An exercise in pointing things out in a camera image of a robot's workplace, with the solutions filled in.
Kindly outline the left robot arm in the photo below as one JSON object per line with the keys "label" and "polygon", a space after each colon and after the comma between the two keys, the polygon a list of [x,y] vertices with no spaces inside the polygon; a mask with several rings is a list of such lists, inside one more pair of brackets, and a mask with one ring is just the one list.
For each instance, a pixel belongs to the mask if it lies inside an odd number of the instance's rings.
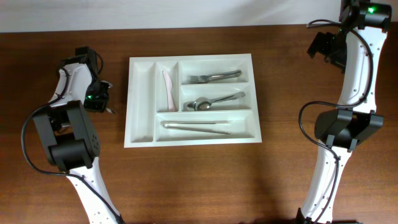
{"label": "left robot arm", "polygon": [[51,100],[36,109],[35,124],[48,163],[74,186],[90,223],[123,223],[100,172],[101,144],[88,114],[108,110],[110,82],[100,80],[103,59],[89,47],[75,49],[58,68]]}

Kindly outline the large metal spoon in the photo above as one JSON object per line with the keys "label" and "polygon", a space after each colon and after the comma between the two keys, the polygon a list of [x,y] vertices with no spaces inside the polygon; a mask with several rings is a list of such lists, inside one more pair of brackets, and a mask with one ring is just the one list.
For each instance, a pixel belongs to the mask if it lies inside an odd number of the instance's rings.
{"label": "large metal spoon", "polygon": [[215,103],[222,103],[225,101],[237,100],[238,98],[242,98],[244,96],[246,96],[245,92],[240,91],[240,92],[234,93],[232,95],[221,96],[221,97],[213,98],[213,99],[201,97],[195,101],[193,108],[195,111],[204,111],[204,110],[208,110],[211,107],[211,105],[213,105]]}
{"label": "large metal spoon", "polygon": [[197,102],[189,101],[189,102],[184,103],[183,110],[184,111],[196,111],[197,110]]}

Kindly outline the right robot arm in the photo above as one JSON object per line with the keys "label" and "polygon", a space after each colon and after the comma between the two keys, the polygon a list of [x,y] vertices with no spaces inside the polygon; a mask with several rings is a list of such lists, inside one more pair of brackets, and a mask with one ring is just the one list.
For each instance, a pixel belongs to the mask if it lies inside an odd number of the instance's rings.
{"label": "right robot arm", "polygon": [[342,1],[337,22],[317,19],[307,28],[333,26],[338,32],[319,32],[307,53],[320,53],[342,69],[343,87],[337,103],[315,122],[317,163],[308,196],[297,211],[295,223],[333,223],[333,204],[343,170],[357,146],[383,127],[376,113],[375,88],[382,47],[391,26],[392,6],[372,1]]}

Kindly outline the pink plastic knife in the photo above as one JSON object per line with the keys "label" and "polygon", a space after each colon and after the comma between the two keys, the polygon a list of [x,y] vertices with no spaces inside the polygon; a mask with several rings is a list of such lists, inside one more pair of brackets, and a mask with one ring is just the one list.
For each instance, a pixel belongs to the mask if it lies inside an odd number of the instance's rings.
{"label": "pink plastic knife", "polygon": [[162,75],[164,78],[164,82],[165,82],[165,87],[166,87],[166,91],[167,91],[167,106],[168,106],[168,110],[170,112],[176,112],[177,108],[174,102],[174,98],[172,96],[172,88],[173,88],[173,83],[172,83],[172,79],[169,75],[169,73],[166,70],[162,71]]}

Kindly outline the metal kitchen tongs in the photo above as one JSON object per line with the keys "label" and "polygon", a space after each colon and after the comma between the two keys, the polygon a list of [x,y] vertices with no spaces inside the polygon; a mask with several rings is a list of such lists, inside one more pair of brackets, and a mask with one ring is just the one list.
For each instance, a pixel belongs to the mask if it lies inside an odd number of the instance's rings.
{"label": "metal kitchen tongs", "polygon": [[232,134],[231,131],[222,131],[210,128],[200,128],[200,126],[214,126],[219,124],[229,124],[229,121],[161,121],[160,124],[165,129],[175,129],[181,131],[194,131],[213,134]]}

